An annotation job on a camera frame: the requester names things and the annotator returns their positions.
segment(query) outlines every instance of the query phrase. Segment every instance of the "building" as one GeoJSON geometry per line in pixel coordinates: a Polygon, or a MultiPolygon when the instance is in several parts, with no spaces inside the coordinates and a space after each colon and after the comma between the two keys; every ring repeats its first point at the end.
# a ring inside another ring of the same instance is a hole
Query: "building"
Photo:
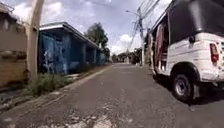
{"type": "Polygon", "coordinates": [[[76,73],[83,66],[105,62],[102,50],[66,22],[40,27],[38,71],[76,73]]]}
{"type": "Polygon", "coordinates": [[[26,79],[25,27],[12,16],[11,10],[0,3],[0,86],[26,79]]]}

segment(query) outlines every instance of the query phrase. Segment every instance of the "tuk-tuk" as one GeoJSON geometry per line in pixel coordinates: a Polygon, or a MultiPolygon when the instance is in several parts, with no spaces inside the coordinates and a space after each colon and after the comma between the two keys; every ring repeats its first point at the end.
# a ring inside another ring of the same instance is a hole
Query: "tuk-tuk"
{"type": "Polygon", "coordinates": [[[224,81],[224,1],[176,0],[150,29],[154,78],[172,80],[174,96],[192,101],[224,81]]]}

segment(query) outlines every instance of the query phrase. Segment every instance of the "cracked pavement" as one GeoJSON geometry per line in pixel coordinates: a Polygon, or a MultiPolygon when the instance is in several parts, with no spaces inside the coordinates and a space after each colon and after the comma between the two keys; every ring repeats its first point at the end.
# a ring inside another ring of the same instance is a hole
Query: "cracked pavement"
{"type": "Polygon", "coordinates": [[[16,119],[12,117],[23,111],[2,113],[0,128],[224,127],[222,93],[189,109],[138,66],[116,64],[64,93],[59,100],[16,119]]]}

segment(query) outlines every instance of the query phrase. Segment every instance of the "concrete wall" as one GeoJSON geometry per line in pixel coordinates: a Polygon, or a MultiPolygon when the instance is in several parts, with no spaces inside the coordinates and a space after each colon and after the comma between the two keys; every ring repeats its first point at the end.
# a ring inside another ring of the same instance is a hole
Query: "concrete wall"
{"type": "Polygon", "coordinates": [[[0,19],[0,87],[26,79],[25,28],[10,19],[0,19]]]}

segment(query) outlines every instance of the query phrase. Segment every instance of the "vehicle wheel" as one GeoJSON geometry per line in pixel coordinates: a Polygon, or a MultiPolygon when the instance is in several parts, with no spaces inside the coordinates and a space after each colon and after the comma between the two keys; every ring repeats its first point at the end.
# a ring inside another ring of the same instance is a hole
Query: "vehicle wheel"
{"type": "Polygon", "coordinates": [[[192,81],[183,74],[176,75],[173,80],[173,95],[182,102],[191,102],[194,96],[192,81]]]}

